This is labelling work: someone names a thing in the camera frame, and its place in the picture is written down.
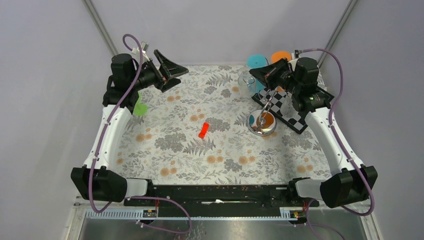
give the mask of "floral tablecloth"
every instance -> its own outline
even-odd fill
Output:
[[[249,132],[247,115],[260,106],[239,93],[242,66],[190,66],[165,93],[143,89],[143,116],[132,116],[115,158],[116,172],[154,184],[286,184],[298,177],[325,179],[329,166],[307,128],[301,135],[281,121],[275,132]],[[198,137],[203,123],[206,137]]]

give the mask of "chessboard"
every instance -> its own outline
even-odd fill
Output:
[[[318,89],[321,92],[325,93],[328,96],[328,99],[330,101],[334,98],[333,95],[326,92],[324,89],[322,89],[320,87],[318,87]],[[267,91],[268,91],[268,88],[265,87],[264,89],[260,90],[259,93],[256,93],[255,95],[253,95],[251,98],[263,107],[266,102],[261,101],[261,99],[264,98],[264,96],[267,94]],[[276,117],[277,119],[279,119],[280,121],[285,123],[293,131],[295,131],[298,134],[301,134],[308,127],[308,125],[305,122],[305,119],[302,118],[297,113],[291,114],[291,117],[288,118],[284,114],[282,114],[281,111],[280,111],[286,98],[289,98],[289,96],[286,94],[285,91],[276,92],[274,97],[271,100],[272,106],[271,106],[269,111],[272,113],[272,115],[274,115],[274,117]]]

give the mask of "white wall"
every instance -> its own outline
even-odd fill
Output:
[[[92,0],[120,53],[132,33],[178,64],[323,48],[349,0]]]
[[[424,210],[424,1],[359,1],[332,51],[345,92],[335,111],[366,165],[374,165],[376,216],[385,240],[422,239]],[[330,91],[339,72],[322,68]]]
[[[0,239],[57,240],[111,56],[80,0],[1,1],[0,56]]]

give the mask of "orange coaster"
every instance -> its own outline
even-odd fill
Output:
[[[292,55],[287,51],[277,51],[277,52],[274,52],[274,54],[271,56],[271,62],[275,63],[275,62],[278,62],[278,60],[283,58],[286,58],[287,61],[290,61],[292,60]]]

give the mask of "red object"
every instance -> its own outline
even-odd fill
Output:
[[[199,133],[199,138],[203,139],[206,135],[206,132],[208,131],[209,123],[205,122],[203,123],[203,127],[201,129],[201,132]]]

